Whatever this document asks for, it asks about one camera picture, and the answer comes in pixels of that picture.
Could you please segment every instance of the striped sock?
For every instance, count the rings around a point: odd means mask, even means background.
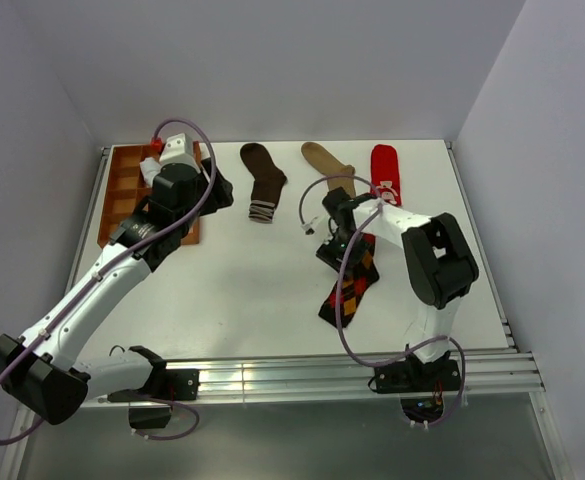
[[[241,147],[240,155],[254,177],[248,218],[258,223],[272,223],[287,177],[274,165],[263,145],[247,143]]]

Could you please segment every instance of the sock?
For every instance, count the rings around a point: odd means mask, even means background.
[[[324,175],[334,175],[337,173],[354,174],[354,167],[352,165],[343,165],[318,143],[304,143],[301,147],[301,153],[310,165]],[[339,187],[342,187],[351,198],[356,197],[353,179],[336,178],[328,180],[328,189],[330,191]],[[372,239],[372,242],[374,241],[374,237],[371,235],[366,235],[365,237],[368,241],[370,239]],[[344,328],[354,319],[357,307],[368,287],[379,280],[379,272],[374,266],[374,245],[372,242],[370,242],[371,247],[363,257],[363,260],[358,265],[355,265],[352,274],[346,276],[343,280],[339,308],[341,309],[341,324]],[[319,309],[319,317],[336,327],[336,282],[332,287],[330,295],[325,299]]]
[[[281,190],[288,179],[274,165],[270,152],[263,145],[246,143],[241,147],[240,155],[254,177],[248,218],[258,223],[272,223],[281,199]]]
[[[355,170],[352,165],[343,165],[318,143],[305,142],[301,146],[301,154],[310,165],[323,175],[354,175]],[[353,179],[331,178],[328,180],[328,190],[332,191],[339,187],[342,187],[350,198],[356,197]]]
[[[374,266],[374,245],[370,247],[363,256],[363,260],[355,265],[352,275],[343,280],[341,289],[341,325],[347,327],[356,313],[363,295],[368,287],[379,280],[379,272]],[[319,310],[319,317],[336,327],[336,284],[332,288],[332,293],[323,302]]]
[[[399,156],[393,147],[377,145],[372,149],[370,173],[372,183],[381,191],[381,198],[392,205],[400,206]]]

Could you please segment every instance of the brown sock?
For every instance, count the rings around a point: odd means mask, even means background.
[[[301,146],[301,154],[310,165],[323,175],[354,175],[355,170],[352,165],[343,165],[318,143],[305,142]],[[351,198],[356,197],[353,179],[332,178],[328,180],[328,190],[332,191],[339,187],[342,187]]]
[[[240,155],[254,177],[248,217],[255,222],[272,223],[281,199],[281,190],[288,179],[274,165],[270,152],[263,145],[246,143],[241,147]]]

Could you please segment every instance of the black bracket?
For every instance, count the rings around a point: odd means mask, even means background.
[[[1,335],[0,374],[24,350],[21,339]],[[85,400],[90,376],[73,368],[61,370],[50,363],[51,359],[49,355],[39,358],[30,353],[1,386],[46,422],[58,425],[70,418]]]
[[[202,166],[209,175],[212,168],[210,160],[204,160]],[[152,193],[141,199],[132,215],[121,222],[110,236],[110,244],[120,243],[131,247],[173,224],[194,207],[207,187],[208,180],[203,172],[197,172],[190,165],[169,163],[163,166],[154,177]],[[229,207],[233,202],[232,184],[217,170],[211,194],[199,211],[199,216],[212,214],[220,208]],[[168,255],[179,248],[181,239],[188,234],[194,220],[191,219],[138,250],[135,258],[143,258],[154,272]]]
[[[199,393],[199,370],[194,368],[164,370],[161,386],[152,394],[159,400],[192,402]],[[108,395],[111,403],[129,403],[139,400],[136,392],[123,390]]]
[[[135,430],[149,430],[165,428],[172,418],[172,408],[167,405],[152,405],[150,407],[130,407],[128,409],[128,423]]]
[[[373,198],[376,197],[369,193],[359,195],[356,198],[350,198],[345,193],[345,190],[339,187],[331,190],[323,199],[323,207],[330,215],[330,218],[334,220],[336,231],[332,232],[333,236],[328,242],[319,247],[316,251],[316,256],[336,272],[341,268],[343,254],[356,230],[354,214],[352,212],[356,207]],[[359,239],[357,241],[346,265],[345,273],[347,275],[351,274],[354,266],[361,262],[369,248],[370,244],[365,240]]]
[[[424,393],[432,392],[438,381],[443,391],[458,391],[461,388],[461,373],[450,352],[430,363],[423,364],[414,355],[405,361],[374,369],[376,393]]]

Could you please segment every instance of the red part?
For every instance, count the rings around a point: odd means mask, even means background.
[[[372,183],[381,191],[383,199],[397,207],[401,206],[401,177],[399,156],[390,145],[377,145],[370,159]]]
[[[152,140],[150,140],[150,146],[156,150],[157,153],[162,153],[163,152],[163,147],[165,146],[165,144],[163,143],[163,140],[161,140],[160,137],[156,137],[153,138]]]

